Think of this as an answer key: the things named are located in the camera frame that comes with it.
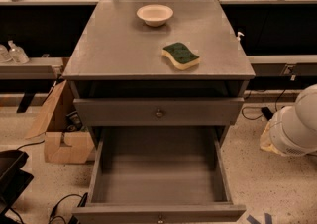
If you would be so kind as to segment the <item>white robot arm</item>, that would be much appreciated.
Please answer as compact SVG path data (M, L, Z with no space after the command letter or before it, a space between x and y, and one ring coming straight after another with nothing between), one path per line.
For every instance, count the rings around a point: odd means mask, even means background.
M317 85L305 88L293 105L273 114L260 136L260 148L285 157L317 151Z

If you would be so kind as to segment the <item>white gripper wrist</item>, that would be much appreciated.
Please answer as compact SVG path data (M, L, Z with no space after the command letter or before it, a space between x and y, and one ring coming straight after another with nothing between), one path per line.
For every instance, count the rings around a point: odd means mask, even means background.
M303 156L317 151L317 111L287 106L267 122L260 149L280 155Z

